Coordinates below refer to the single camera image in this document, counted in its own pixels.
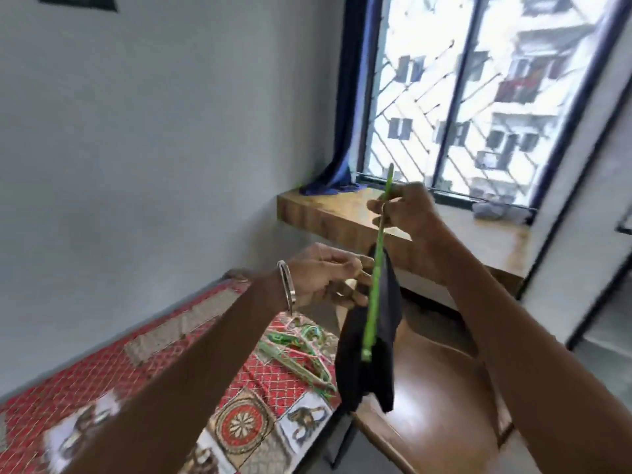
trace hand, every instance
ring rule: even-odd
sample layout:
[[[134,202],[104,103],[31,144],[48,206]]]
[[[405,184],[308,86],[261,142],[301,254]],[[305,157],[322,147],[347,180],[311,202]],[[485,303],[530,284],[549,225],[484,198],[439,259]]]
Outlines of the hand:
[[[428,232],[442,225],[432,197],[421,182],[393,184],[388,199],[384,195],[370,199],[367,208],[380,215],[373,224],[380,226],[382,215],[385,215],[384,227],[396,226],[413,239],[424,239]]]
[[[289,273],[296,291],[296,307],[322,300],[347,309],[366,306],[367,296],[349,287],[344,281],[355,278],[371,285],[371,277],[363,268],[373,267],[373,258],[315,243],[288,261]]]

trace person's left hand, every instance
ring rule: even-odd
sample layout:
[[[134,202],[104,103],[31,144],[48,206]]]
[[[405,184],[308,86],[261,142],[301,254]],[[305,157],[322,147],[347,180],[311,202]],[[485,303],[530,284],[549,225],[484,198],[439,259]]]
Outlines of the person's left hand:
[[[371,285],[371,276],[363,268],[373,267],[373,258],[314,243],[288,261],[296,291],[296,308],[327,300],[347,309],[366,306],[367,296],[344,281],[355,278]]]

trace window sill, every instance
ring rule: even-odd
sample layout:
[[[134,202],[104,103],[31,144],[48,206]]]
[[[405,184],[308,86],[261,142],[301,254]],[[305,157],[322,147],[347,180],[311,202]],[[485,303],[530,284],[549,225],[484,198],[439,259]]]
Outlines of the window sill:
[[[298,190],[277,196],[277,218],[350,250],[365,253],[375,243],[374,215],[366,208],[369,199],[382,191],[367,188],[355,193],[305,197]],[[474,219],[471,211],[437,205],[438,213],[461,242],[512,294],[525,277],[529,229],[497,221]],[[434,268],[413,248],[410,237],[397,228],[385,231],[384,245],[397,268],[441,284]]]

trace chair leg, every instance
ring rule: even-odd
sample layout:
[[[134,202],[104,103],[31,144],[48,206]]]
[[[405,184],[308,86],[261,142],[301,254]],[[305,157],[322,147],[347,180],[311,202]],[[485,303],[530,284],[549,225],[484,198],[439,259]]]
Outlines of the chair leg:
[[[343,461],[344,454],[349,451],[349,448],[352,445],[353,438],[358,433],[358,426],[356,426],[355,422],[352,421],[347,428],[347,431],[344,433],[343,442],[340,444],[340,448],[338,448],[338,453],[336,454],[336,459],[331,463],[331,470],[336,470],[340,463]]]

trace forearm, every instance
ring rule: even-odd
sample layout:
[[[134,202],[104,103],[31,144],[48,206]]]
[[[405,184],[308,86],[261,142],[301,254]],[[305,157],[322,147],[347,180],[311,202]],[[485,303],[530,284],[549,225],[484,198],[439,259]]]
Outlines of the forearm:
[[[65,474],[177,473],[284,300],[280,276],[253,282],[208,332],[99,430]]]
[[[632,471],[627,409],[442,223],[436,228],[424,237],[427,251],[540,469]]]

